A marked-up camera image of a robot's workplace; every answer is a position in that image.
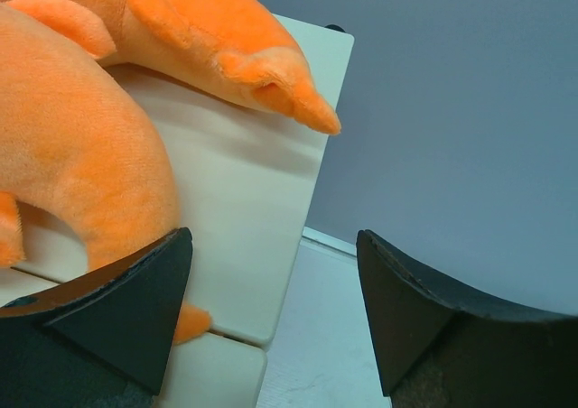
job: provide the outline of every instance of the plush toy tail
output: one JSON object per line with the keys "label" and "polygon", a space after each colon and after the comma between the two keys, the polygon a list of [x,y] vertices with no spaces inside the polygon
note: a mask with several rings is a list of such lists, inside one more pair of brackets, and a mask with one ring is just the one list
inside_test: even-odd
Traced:
{"label": "plush toy tail", "polygon": [[218,56],[226,79],[251,89],[253,99],[325,134],[338,134],[340,120],[314,86],[300,51],[272,47],[252,55],[224,51]]}

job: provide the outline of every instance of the plush toy head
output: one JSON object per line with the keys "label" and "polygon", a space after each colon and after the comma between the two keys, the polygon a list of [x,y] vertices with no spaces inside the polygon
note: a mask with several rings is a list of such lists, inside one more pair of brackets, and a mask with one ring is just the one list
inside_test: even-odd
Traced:
{"label": "plush toy head", "polygon": [[[103,22],[66,0],[9,5],[0,5],[0,266],[24,259],[16,201],[67,223],[91,270],[178,227],[163,141],[93,59],[115,49]],[[178,338],[209,323],[192,306],[182,316]]]}
{"label": "plush toy head", "polygon": [[132,62],[229,102],[337,134],[294,38],[257,0],[73,0],[98,14],[117,45],[101,64]]}

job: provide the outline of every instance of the stuffed dinosaur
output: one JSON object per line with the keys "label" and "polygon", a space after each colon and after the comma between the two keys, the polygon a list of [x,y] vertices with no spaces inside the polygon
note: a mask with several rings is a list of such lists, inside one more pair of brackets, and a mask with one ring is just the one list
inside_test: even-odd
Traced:
{"label": "stuffed dinosaur", "polygon": [[[49,25],[21,11],[31,6]],[[115,49],[103,22],[67,0],[14,0],[0,4],[0,46],[0,266],[25,258],[17,201],[67,223],[89,270],[177,228],[163,141],[95,62]],[[174,341],[209,325],[184,303]]]}
{"label": "stuffed dinosaur", "polygon": [[257,0],[72,1],[97,14],[115,42],[102,66],[131,62],[243,107],[340,131],[299,45]]}

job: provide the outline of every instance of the plush toy arm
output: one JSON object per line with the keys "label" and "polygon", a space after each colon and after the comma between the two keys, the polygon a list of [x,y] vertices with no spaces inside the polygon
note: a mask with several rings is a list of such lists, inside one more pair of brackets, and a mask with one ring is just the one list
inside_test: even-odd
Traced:
{"label": "plush toy arm", "polygon": [[0,268],[24,259],[20,214],[14,196],[0,192]]}
{"label": "plush toy arm", "polygon": [[22,13],[44,23],[82,47],[95,60],[117,51],[104,22],[88,8],[70,0],[10,0]]}
{"label": "plush toy arm", "polygon": [[170,0],[126,0],[135,18],[159,38],[187,49],[192,42],[187,21]]}
{"label": "plush toy arm", "polygon": [[337,114],[315,89],[309,66],[297,51],[272,47],[252,56],[223,51],[218,63],[225,78],[252,88],[261,106],[321,133],[340,132]]}

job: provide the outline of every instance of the white floor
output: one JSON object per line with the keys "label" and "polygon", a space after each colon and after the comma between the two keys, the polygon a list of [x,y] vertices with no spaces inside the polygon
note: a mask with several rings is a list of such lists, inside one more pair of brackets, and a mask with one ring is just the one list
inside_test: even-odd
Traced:
{"label": "white floor", "polygon": [[381,408],[356,262],[302,241],[258,408]]}

